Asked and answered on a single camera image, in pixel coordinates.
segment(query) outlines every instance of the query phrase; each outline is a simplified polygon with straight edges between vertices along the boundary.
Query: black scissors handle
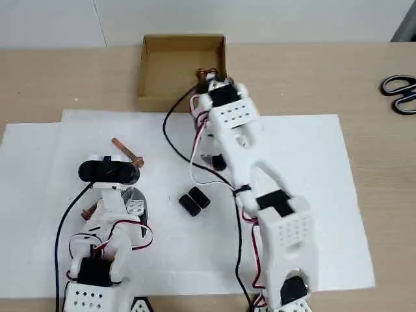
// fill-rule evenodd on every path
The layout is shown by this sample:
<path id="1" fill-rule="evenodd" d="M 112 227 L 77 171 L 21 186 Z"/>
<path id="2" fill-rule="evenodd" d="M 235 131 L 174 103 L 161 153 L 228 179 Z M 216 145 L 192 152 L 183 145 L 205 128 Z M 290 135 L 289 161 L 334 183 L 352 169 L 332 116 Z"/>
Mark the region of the black scissors handle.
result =
<path id="1" fill-rule="evenodd" d="M 388 89 L 387 85 L 393 81 L 404 81 L 407 83 L 406 86 L 401 86 L 396 89 Z M 405 110 L 401 109 L 400 106 L 403 103 L 410 102 L 416 99 L 416 78 L 409 76 L 409 75 L 394 75 L 388 77 L 382 81 L 380 84 L 380 92 L 384 96 L 397 96 L 403 95 L 399 99 L 396 99 L 391 104 L 391 108 L 397 113 L 401 115 L 414 115 L 416 114 L 416 109 L 412 110 Z"/>

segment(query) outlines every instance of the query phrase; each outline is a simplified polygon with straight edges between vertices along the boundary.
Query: black component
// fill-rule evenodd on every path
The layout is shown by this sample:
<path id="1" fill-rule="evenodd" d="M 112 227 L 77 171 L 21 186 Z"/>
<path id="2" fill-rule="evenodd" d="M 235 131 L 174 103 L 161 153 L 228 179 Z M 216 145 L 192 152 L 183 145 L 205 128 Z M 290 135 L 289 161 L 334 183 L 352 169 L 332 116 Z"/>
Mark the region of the black component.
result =
<path id="1" fill-rule="evenodd" d="M 214 89 L 209 92 L 209 96 L 213 101 L 213 107 L 219 107 L 241 99 L 234 84 L 227 84 L 221 88 Z"/>
<path id="2" fill-rule="evenodd" d="M 150 304 L 150 301 L 149 301 L 149 298 L 148 298 L 148 297 L 134 297 L 134 299 L 133 299 L 133 303 L 131 304 L 131 308 L 130 308 L 130 310 L 131 310 L 132 312 L 136 312 L 136 311 L 138 311 L 138 310 L 133 311 L 133 307 L 135 306 L 136 302 L 138 302 L 139 300 L 143 300 L 143 301 L 145 301 L 145 302 L 146 302 L 146 305 L 148 306 L 148 309 L 149 309 L 149 311 L 150 311 L 150 312 L 154 312 L 154 311 L 155 311 L 155 310 L 153 310 L 153 307 L 151 306 L 151 304 Z"/>
<path id="3" fill-rule="evenodd" d="M 192 187 L 189 190 L 188 195 L 201 207 L 201 209 L 206 208 L 211 203 L 209 198 L 198 187 Z"/>
<path id="4" fill-rule="evenodd" d="M 216 171 L 222 171 L 222 170 L 225 170 L 227 168 L 226 161 L 224 160 L 222 154 L 212 156 L 211 161 L 212 161 L 213 168 Z"/>
<path id="5" fill-rule="evenodd" d="M 102 161 L 83 162 L 78 175 L 84 182 L 108 182 L 131 185 L 137 182 L 140 171 L 130 162 L 110 161 L 104 157 Z"/>
<path id="6" fill-rule="evenodd" d="M 81 284 L 110 287 L 111 261 L 102 258 L 84 258 L 81 261 L 77 282 Z"/>
<path id="7" fill-rule="evenodd" d="M 184 207 L 191 216 L 196 216 L 201 212 L 200 206 L 188 195 L 182 195 L 179 199 L 179 203 Z"/>
<path id="8" fill-rule="evenodd" d="M 208 93 L 209 89 L 209 83 L 207 81 L 204 81 L 203 83 L 198 83 L 195 89 L 195 92 L 197 94 L 204 94 Z"/>
<path id="9" fill-rule="evenodd" d="M 256 198 L 260 209 L 273 207 L 282 218 L 294 213 L 292 207 L 287 203 L 289 199 L 289 195 L 282 190 L 275 190 L 274 192 Z"/>
<path id="10" fill-rule="evenodd" d="M 88 232 L 97 231 L 98 229 L 101 229 L 101 226 L 93 227 L 92 229 L 89 229 Z"/>
<path id="11" fill-rule="evenodd" d="M 289 304 L 307 295 L 307 286 L 300 276 L 286 279 L 280 289 L 281 304 Z"/>

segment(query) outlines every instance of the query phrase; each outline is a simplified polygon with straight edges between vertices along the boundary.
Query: brown cardboard box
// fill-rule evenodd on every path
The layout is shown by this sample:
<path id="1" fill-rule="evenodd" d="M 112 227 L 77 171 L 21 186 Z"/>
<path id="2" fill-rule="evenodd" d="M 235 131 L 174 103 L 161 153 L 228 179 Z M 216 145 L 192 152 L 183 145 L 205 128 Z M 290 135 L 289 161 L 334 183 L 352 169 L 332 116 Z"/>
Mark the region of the brown cardboard box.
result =
<path id="1" fill-rule="evenodd" d="M 147 35 L 138 75 L 138 109 L 166 112 L 194 86 L 198 68 L 216 68 L 226 77 L 225 37 L 219 34 Z M 177 112 L 187 112 L 185 99 Z"/>

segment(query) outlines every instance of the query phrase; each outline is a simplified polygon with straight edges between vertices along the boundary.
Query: wooden table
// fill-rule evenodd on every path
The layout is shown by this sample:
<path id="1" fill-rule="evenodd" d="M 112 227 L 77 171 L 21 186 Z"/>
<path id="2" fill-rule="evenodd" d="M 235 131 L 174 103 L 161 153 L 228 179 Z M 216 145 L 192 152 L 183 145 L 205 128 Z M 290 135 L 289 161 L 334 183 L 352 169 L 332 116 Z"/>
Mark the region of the wooden table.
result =
<path id="1" fill-rule="evenodd" d="M 0 51 L 0 132 L 7 122 L 55 122 L 62 109 L 136 110 L 139 47 Z M 416 117 L 377 90 L 416 75 L 416 44 L 229 45 L 227 71 L 262 114 L 338 114 L 350 156 L 376 288 L 326 292 L 314 311 L 413 311 Z M 245 311 L 238 295 L 153 297 L 156 311 Z M 52 299 L 0 300 L 1 311 L 52 311 Z"/>

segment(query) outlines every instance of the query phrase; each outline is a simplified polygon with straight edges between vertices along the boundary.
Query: white paper sheet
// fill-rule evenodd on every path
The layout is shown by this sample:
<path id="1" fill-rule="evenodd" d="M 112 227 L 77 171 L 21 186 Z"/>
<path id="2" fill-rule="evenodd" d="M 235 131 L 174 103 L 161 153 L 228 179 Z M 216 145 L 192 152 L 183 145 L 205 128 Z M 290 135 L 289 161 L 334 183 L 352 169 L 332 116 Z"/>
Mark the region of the white paper sheet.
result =
<path id="1" fill-rule="evenodd" d="M 30 270 L 31 279 L 28 280 L 27 271 L 23 271 L 26 275 L 14 278 L 16 289 L 0 289 L 0 296 L 53 296 L 53 240 L 57 222 L 84 186 L 77 177 L 78 166 L 92 153 L 118 153 L 110 142 L 111 137 L 119 138 L 145 160 L 136 186 L 148 200 L 149 223 L 155 231 L 155 242 L 131 258 L 130 278 L 136 294 L 241 291 L 233 274 L 237 228 L 229 191 L 221 185 L 205 187 L 204 192 L 212 199 L 211 206 L 196 218 L 184 211 L 177 199 L 192 185 L 188 166 L 164 141 L 162 120 L 162 114 L 64 113 L 56 157 L 53 164 L 48 164 L 53 169 L 46 183 L 45 202 L 36 211 L 37 221 L 26 222 L 36 233 L 27 237 L 29 247 L 25 251 L 29 262 L 26 270 Z M 272 149 L 271 161 L 277 164 L 291 189 L 309 200 L 317 216 L 319 289 L 374 286 L 367 240 L 338 118 L 329 115 L 282 116 L 263 117 L 262 121 L 265 138 Z M 173 115 L 168 129 L 179 149 L 189 153 L 194 134 L 189 117 Z M 195 173 L 199 179 L 212 179 L 205 172 Z M 68 237 L 79 231 L 83 224 L 79 212 L 98 196 L 96 190 L 87 193 L 68 216 L 62 232 L 61 271 L 69 265 Z M 245 284 L 249 285 L 255 267 L 250 227 L 243 228 L 241 273 Z M 9 259 L 11 273 L 4 272 L 6 275 L 18 269 L 13 262 L 15 257 Z M 25 284 L 23 290 L 19 282 Z"/>
<path id="2" fill-rule="evenodd" d="M 38 296 L 45 272 L 31 252 L 56 151 L 59 123 L 11 123 L 0 146 L 0 296 Z"/>

